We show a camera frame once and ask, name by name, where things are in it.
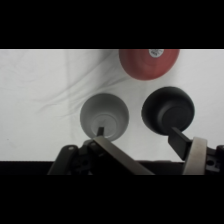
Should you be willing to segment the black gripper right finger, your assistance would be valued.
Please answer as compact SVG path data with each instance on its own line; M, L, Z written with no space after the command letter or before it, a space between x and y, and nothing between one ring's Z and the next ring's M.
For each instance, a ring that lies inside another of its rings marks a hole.
M184 161L183 175L204 175L207 157L207 140L194 137L190 140L179 129L172 128L168 143Z

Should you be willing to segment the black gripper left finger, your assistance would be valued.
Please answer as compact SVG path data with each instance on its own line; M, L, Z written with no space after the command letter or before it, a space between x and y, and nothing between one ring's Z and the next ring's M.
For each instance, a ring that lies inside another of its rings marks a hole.
M126 170L128 170L133 175L153 175L153 172L143 167L141 164L120 150L117 146L112 144L108 139L104 138L102 133L103 128L100 127L97 133L97 137L95 137L93 141Z

